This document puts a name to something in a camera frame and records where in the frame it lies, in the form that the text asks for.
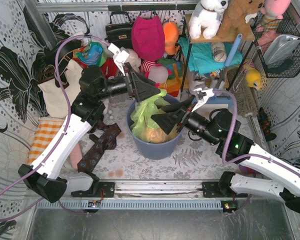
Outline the green plastic trash bag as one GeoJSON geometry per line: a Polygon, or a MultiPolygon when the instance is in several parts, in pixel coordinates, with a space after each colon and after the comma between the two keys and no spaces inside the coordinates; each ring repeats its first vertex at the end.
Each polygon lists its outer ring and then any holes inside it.
{"type": "Polygon", "coordinates": [[[159,94],[135,103],[135,110],[129,115],[133,121],[130,130],[135,137],[152,144],[165,143],[177,137],[176,125],[169,134],[166,134],[159,125],[151,119],[152,115],[165,113],[161,107],[169,105],[169,103],[164,100],[166,95],[167,91],[161,89],[159,94]]]}

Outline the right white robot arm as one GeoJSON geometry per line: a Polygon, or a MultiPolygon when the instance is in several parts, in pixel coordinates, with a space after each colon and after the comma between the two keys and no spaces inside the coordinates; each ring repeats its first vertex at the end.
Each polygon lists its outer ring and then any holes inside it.
{"type": "Polygon", "coordinates": [[[202,107],[214,92],[204,91],[197,96],[178,103],[165,105],[162,114],[153,114],[151,119],[169,134],[173,128],[181,131],[187,128],[212,146],[217,145],[216,154],[226,164],[234,163],[264,175],[255,178],[225,171],[215,186],[203,185],[205,197],[246,197],[257,195],[273,198],[300,214],[300,169],[271,155],[257,143],[237,132],[240,123],[236,111],[218,110],[206,119],[196,111],[202,107]]]}

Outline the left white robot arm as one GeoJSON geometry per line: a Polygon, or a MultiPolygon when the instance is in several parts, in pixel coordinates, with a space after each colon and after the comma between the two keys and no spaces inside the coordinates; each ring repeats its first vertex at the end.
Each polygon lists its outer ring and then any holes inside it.
{"type": "Polygon", "coordinates": [[[90,197],[99,191],[100,179],[89,170],[73,176],[61,176],[60,172],[79,140],[96,130],[106,108],[103,100],[127,93],[141,102],[161,92],[154,81],[137,73],[129,63],[123,65],[123,74],[113,79],[106,79],[98,65],[88,66],[81,72],[79,86],[80,92],[55,137],[36,160],[18,170],[25,185],[50,203],[65,193],[90,197]]]}

